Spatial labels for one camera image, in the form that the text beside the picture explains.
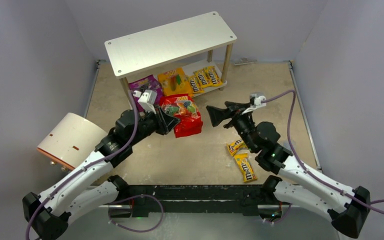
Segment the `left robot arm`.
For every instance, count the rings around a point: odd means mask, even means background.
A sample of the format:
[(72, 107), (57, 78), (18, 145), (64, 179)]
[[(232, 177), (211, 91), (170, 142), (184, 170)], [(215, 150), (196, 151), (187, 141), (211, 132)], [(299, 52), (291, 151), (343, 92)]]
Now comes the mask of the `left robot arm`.
[(180, 119), (159, 106), (140, 116), (136, 109), (125, 110), (84, 161), (68, 175), (40, 194), (28, 193), (22, 199), (24, 218), (30, 230), (42, 240), (56, 240), (82, 215), (128, 196), (129, 185), (118, 175), (97, 188), (87, 188), (113, 170), (133, 153), (133, 146), (153, 133), (167, 135)]

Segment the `red assorted gummy bag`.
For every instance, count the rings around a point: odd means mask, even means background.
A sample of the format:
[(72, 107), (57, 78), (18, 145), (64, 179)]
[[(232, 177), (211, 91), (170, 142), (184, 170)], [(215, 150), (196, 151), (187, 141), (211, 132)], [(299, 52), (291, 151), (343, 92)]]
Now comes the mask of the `red assorted gummy bag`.
[(202, 132), (201, 113), (195, 101), (189, 95), (163, 96), (160, 99), (160, 106), (180, 119), (180, 123), (174, 128), (175, 138), (189, 137)]

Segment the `orange mango gummy bag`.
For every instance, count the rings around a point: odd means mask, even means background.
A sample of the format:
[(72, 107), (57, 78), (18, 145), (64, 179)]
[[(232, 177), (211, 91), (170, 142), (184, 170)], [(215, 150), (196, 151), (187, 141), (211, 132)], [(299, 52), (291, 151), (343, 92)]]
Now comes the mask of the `orange mango gummy bag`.
[(157, 75), (165, 97), (187, 94), (193, 96), (193, 90), (182, 67), (172, 69)]

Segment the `purple grape gummy bag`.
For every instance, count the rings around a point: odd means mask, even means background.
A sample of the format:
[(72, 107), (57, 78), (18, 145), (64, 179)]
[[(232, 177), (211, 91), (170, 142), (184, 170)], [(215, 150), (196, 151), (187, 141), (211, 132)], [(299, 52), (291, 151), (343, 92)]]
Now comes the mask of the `purple grape gummy bag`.
[(139, 91), (143, 93), (146, 90), (150, 90), (150, 91), (156, 92), (156, 98), (153, 103), (155, 110), (157, 109), (157, 106), (160, 105), (160, 100), (164, 96), (163, 88), (160, 82), (154, 77), (153, 74), (129, 83), (128, 87), (131, 94), (133, 95), (133, 99), (134, 99), (134, 103), (137, 108), (137, 111), (141, 113), (146, 112), (146, 110), (144, 110), (143, 107), (138, 103), (139, 97), (134, 96), (134, 91)]

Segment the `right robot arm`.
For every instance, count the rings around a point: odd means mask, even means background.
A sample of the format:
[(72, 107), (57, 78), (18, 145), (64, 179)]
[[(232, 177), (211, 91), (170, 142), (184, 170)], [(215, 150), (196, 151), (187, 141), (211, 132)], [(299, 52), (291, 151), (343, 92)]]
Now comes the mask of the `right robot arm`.
[(281, 202), (314, 212), (328, 221), (341, 234), (357, 239), (370, 213), (366, 206), (371, 194), (363, 186), (351, 187), (334, 180), (298, 160), (295, 153), (278, 141), (281, 135), (272, 122), (255, 124), (249, 103), (225, 102), (225, 108), (206, 106), (211, 125), (224, 120), (225, 129), (234, 128), (255, 161), (273, 173), (266, 184)]

